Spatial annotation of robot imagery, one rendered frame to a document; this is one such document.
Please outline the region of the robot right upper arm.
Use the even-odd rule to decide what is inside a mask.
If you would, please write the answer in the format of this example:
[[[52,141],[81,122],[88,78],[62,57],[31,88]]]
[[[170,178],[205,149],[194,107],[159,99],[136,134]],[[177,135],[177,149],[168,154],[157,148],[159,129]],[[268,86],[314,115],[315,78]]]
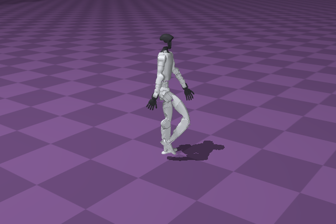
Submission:
[[[164,71],[164,66],[165,66],[165,63],[166,63],[166,55],[163,55],[163,54],[159,55],[157,60],[158,60],[157,77],[158,77],[158,75],[161,74],[163,76],[162,81],[164,81],[165,80],[165,75],[163,75],[162,72]]]

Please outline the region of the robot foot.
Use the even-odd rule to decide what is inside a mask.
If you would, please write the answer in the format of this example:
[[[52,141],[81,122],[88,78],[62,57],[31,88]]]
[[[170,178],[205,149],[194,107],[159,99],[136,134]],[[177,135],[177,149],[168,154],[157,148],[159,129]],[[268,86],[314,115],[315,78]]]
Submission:
[[[174,150],[174,148],[173,148],[173,146],[172,146],[172,144],[168,144],[167,143],[167,140],[166,139],[164,139],[164,140],[162,140],[161,141],[161,144],[163,145],[163,146],[165,146],[172,154],[176,154],[176,151]]]
[[[174,150],[175,151],[177,151],[177,148],[174,148]],[[167,154],[167,153],[171,153],[170,151],[168,151],[168,152],[165,152],[165,150],[164,151],[162,151],[162,154]]]

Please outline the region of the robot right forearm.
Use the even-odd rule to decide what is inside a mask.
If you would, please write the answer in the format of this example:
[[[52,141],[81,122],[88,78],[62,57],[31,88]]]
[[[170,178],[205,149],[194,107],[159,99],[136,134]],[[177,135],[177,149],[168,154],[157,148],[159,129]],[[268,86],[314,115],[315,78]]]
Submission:
[[[162,85],[162,80],[163,80],[163,76],[160,74],[158,75],[157,79],[156,79],[156,85],[155,85],[155,90],[154,90],[154,94],[153,97],[157,98],[158,94],[160,93],[160,88]]]

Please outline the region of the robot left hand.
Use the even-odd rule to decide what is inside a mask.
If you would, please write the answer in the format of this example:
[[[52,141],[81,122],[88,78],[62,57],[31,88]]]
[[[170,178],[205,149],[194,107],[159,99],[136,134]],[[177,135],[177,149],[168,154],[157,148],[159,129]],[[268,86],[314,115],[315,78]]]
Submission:
[[[186,84],[186,83],[185,83],[185,84]],[[186,84],[186,86],[187,86],[187,84]],[[186,88],[183,88],[183,90],[184,90],[184,93],[185,93],[185,96],[186,96],[186,100],[187,100],[187,96],[188,96],[188,95],[190,96],[190,98],[189,98],[189,96],[188,96],[188,100],[193,99],[193,96],[192,96],[191,93],[194,94],[194,92],[193,92],[192,90],[188,89],[188,86],[187,86]],[[190,94],[191,94],[191,95],[190,95]],[[191,96],[192,96],[192,98],[191,98]]]

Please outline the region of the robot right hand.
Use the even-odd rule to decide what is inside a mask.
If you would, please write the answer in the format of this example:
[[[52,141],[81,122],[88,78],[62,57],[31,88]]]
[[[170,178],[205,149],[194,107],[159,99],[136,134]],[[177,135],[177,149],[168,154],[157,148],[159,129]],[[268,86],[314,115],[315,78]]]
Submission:
[[[153,94],[154,94],[154,93],[153,93]],[[157,100],[157,98],[158,98],[158,96],[159,96],[159,95],[157,95],[157,98],[154,98],[154,97],[153,97],[153,94],[152,94],[152,97],[151,97],[152,99],[148,102],[148,104],[147,104],[147,106],[146,106],[146,107],[148,107],[148,105],[150,104],[149,107],[148,107],[148,109],[149,109],[149,108],[151,109],[152,106],[153,106],[152,110],[154,109],[154,106],[157,108],[156,100]],[[151,106],[151,107],[150,107],[150,106]]]

